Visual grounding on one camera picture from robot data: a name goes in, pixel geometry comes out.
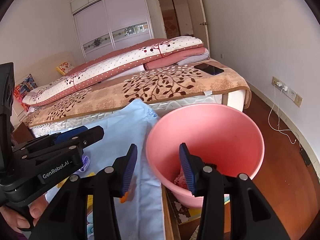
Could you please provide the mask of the person's left hand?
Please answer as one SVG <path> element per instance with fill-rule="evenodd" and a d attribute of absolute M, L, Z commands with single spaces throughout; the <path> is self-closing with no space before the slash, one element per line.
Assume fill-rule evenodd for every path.
<path fill-rule="evenodd" d="M 14 210 L 6 205 L 1 206 L 1 215 L 12 230 L 22 233 L 21 229 L 29 229 L 30 222 L 33 226 L 37 224 L 40 217 L 48 206 L 45 195 L 34 200 L 27 210 Z"/>

